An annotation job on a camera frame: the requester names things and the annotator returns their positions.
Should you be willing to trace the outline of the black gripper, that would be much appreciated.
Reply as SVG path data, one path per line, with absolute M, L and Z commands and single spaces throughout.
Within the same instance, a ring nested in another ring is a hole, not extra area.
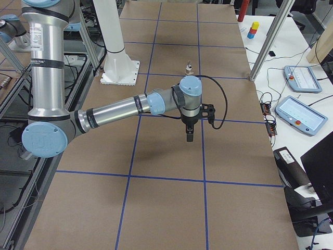
M 198 122 L 199 118 L 197 116 L 195 117 L 182 116 L 181 120 L 185 125 L 186 141 L 192 142 L 194 140 L 195 124 Z

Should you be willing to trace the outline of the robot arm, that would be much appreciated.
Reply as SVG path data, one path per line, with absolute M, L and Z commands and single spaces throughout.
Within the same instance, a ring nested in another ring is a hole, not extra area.
M 79 1 L 22 1 L 22 15 L 29 23 L 33 106 L 22 132 L 26 151 L 41 158 L 61 154 L 68 144 L 91 129 L 128 117 L 151 113 L 163 115 L 177 109 L 188 141 L 202 117 L 202 83 L 186 76 L 167 90 L 157 89 L 87 110 L 69 111 L 65 102 L 79 94 L 84 82 L 75 76 L 65 84 L 63 33 L 83 27 Z

